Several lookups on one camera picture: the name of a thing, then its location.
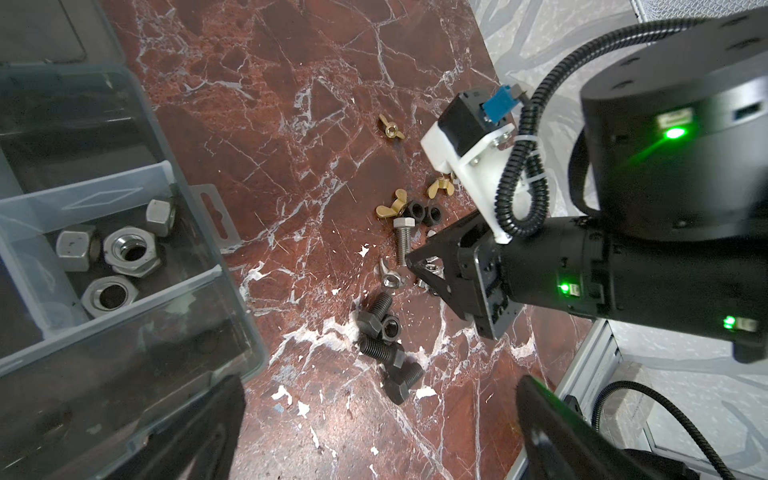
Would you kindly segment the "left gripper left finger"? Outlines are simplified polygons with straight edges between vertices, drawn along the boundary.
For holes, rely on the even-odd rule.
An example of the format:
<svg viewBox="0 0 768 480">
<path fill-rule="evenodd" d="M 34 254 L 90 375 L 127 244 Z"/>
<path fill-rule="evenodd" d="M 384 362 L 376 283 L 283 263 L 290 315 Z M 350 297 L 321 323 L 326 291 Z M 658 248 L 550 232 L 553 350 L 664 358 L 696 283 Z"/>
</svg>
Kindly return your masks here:
<svg viewBox="0 0 768 480">
<path fill-rule="evenodd" d="M 121 455 L 103 479 L 227 479 L 244 419 L 238 375 L 158 421 L 138 419 L 120 429 Z"/>
</svg>

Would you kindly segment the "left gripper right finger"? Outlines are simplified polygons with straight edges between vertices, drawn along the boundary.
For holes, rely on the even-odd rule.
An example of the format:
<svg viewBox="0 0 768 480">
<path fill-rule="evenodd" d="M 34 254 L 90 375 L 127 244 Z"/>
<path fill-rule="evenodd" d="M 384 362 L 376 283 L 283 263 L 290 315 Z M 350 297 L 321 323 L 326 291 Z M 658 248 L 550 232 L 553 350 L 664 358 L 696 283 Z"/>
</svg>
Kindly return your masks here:
<svg viewBox="0 0 768 480">
<path fill-rule="evenodd" d="M 532 479 L 657 479 L 614 448 L 536 378 L 516 387 L 516 406 Z"/>
</svg>

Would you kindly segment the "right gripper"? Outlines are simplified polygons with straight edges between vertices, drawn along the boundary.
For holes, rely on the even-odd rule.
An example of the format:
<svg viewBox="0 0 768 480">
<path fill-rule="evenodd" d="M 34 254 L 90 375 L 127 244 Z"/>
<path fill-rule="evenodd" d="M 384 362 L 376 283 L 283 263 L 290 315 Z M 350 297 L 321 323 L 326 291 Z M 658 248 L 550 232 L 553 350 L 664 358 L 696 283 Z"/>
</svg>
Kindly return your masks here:
<svg viewBox="0 0 768 480">
<path fill-rule="evenodd" d="M 501 246 L 477 211 L 407 254 L 406 265 L 483 338 L 500 339 L 522 309 L 505 291 Z"/>
</svg>

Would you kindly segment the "steel hex nut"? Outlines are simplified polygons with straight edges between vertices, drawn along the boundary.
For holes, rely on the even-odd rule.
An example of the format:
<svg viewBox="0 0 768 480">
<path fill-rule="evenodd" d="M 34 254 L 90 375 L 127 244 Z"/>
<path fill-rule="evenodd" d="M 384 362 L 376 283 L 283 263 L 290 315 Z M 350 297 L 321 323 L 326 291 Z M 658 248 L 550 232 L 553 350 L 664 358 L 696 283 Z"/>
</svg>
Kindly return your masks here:
<svg viewBox="0 0 768 480">
<path fill-rule="evenodd" d="M 152 199 L 145 210 L 146 230 L 160 238 L 168 237 L 175 225 L 176 203 L 172 198 Z"/>
<path fill-rule="evenodd" d="M 144 278 L 162 264 L 155 235 L 133 226 L 108 235 L 103 241 L 103 255 L 116 273 L 134 278 Z"/>
<path fill-rule="evenodd" d="M 72 225 L 58 234 L 55 251 L 64 271 L 87 272 L 100 258 L 101 236 L 94 225 Z"/>
</svg>

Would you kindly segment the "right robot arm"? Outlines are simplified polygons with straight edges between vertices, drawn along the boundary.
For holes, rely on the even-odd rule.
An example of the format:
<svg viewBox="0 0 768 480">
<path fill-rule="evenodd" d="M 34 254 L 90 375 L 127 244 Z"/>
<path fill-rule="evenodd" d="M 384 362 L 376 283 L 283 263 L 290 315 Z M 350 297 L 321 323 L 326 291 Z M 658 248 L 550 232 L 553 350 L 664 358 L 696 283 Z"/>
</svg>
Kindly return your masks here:
<svg viewBox="0 0 768 480">
<path fill-rule="evenodd" d="M 632 54 L 581 89 L 568 164 L 572 217 L 549 213 L 539 127 L 589 62 Z M 477 332 L 523 305 L 613 319 L 767 356 L 767 11 L 604 34 L 532 94 L 459 93 L 423 136 L 475 210 L 409 254 L 409 270 Z"/>
</svg>

